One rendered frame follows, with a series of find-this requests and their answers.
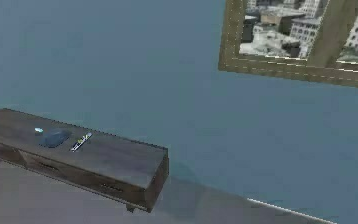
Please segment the dark blue oval object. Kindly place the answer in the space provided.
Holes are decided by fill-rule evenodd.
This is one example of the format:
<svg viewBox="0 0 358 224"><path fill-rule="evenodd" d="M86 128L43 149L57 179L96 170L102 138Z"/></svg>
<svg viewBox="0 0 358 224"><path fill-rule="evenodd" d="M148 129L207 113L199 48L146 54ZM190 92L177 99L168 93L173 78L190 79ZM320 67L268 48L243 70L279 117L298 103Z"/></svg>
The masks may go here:
<svg viewBox="0 0 358 224"><path fill-rule="evenodd" d="M47 148L56 148L71 136L71 132L65 129L53 129L46 132L39 141L39 145Z"/></svg>

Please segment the wooden framed window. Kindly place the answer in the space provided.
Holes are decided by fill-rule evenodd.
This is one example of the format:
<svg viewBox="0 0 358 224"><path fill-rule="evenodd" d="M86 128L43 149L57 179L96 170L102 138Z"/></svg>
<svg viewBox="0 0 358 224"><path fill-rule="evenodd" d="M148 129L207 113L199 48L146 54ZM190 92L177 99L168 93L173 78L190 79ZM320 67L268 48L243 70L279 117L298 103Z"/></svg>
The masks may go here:
<svg viewBox="0 0 358 224"><path fill-rule="evenodd" d="M218 69L358 88L358 0L226 0Z"/></svg>

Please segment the dark wooden low cabinet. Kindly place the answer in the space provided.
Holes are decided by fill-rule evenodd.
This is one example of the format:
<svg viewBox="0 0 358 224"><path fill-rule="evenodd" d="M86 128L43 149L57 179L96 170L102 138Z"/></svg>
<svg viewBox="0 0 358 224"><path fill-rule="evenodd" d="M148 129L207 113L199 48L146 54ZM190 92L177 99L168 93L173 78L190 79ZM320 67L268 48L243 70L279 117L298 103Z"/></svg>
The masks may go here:
<svg viewBox="0 0 358 224"><path fill-rule="evenodd" d="M44 133L36 134L36 127ZM71 136L56 148L40 146L53 129ZM70 151L88 132L92 137ZM152 211L169 175L165 147L9 108L0 109L1 161L119 201L129 211Z"/></svg>

